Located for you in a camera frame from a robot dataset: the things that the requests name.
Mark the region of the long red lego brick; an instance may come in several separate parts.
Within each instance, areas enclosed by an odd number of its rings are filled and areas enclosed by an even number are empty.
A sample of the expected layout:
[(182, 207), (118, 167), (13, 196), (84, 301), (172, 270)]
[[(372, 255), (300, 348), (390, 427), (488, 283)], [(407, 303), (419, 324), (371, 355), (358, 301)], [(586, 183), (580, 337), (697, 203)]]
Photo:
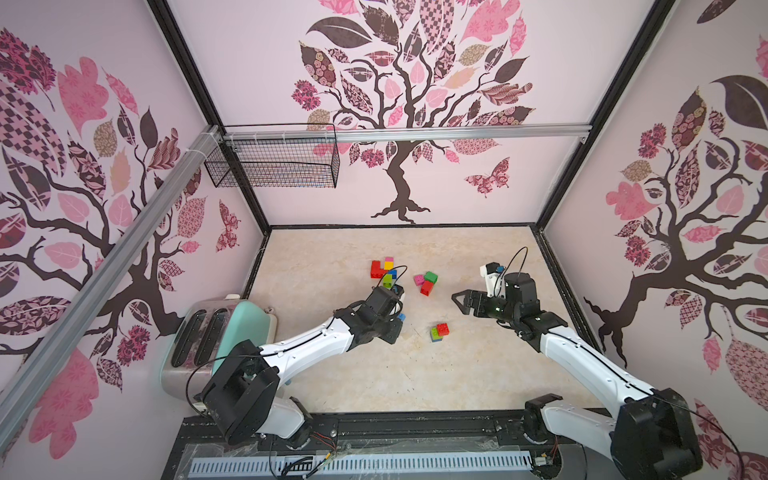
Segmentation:
[(382, 268), (379, 260), (373, 260), (371, 262), (370, 277), (372, 279), (382, 279), (386, 273), (387, 271)]

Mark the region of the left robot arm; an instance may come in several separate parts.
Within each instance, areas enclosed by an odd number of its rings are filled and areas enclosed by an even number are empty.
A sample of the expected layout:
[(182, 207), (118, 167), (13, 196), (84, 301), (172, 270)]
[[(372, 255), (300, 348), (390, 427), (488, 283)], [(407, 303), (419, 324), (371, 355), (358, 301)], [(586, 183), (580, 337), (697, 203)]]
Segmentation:
[(292, 448), (303, 447), (313, 433), (313, 418), (298, 399), (280, 398), (278, 390), (314, 365), (375, 339), (395, 344), (404, 294), (397, 284), (377, 286), (367, 299), (334, 311), (301, 335), (261, 346), (244, 340), (215, 359), (199, 400), (225, 442), (237, 446), (271, 435)]

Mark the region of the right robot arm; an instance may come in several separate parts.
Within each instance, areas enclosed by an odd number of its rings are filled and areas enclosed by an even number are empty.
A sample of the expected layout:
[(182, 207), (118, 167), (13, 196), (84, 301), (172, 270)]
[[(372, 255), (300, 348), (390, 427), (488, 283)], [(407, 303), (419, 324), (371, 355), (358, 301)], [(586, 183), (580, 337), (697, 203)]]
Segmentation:
[(605, 408), (599, 414), (557, 394), (526, 402), (523, 432), (531, 443), (566, 437), (613, 462), (626, 479), (680, 479), (700, 470), (703, 456), (692, 413), (675, 390), (658, 390), (587, 344), (560, 316), (540, 306), (535, 280), (482, 267), (483, 291), (451, 299), (465, 315), (491, 318), (560, 365)]

